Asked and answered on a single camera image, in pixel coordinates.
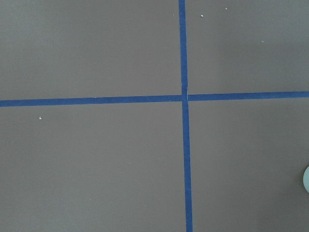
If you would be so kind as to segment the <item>mint green cup on table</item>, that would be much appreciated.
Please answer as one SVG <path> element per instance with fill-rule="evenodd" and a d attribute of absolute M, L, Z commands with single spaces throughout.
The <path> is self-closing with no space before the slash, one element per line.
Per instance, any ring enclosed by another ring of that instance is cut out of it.
<path fill-rule="evenodd" d="M 307 193 L 309 193 L 309 167 L 303 173 L 303 186 Z"/>

